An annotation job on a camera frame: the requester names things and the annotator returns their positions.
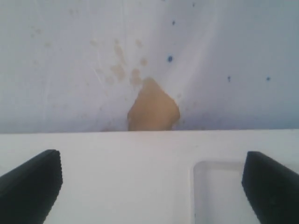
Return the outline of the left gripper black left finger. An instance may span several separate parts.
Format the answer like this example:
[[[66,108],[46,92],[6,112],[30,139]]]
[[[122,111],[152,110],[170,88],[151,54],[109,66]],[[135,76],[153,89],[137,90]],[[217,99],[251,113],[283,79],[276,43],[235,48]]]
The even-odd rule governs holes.
[[[48,149],[0,178],[0,222],[42,224],[63,184],[60,152]]]

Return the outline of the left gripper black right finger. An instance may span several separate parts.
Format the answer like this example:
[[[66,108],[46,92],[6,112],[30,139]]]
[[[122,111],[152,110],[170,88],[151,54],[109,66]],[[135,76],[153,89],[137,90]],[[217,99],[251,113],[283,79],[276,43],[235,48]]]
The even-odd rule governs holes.
[[[262,224],[299,222],[299,174],[258,151],[247,152],[242,187]]]

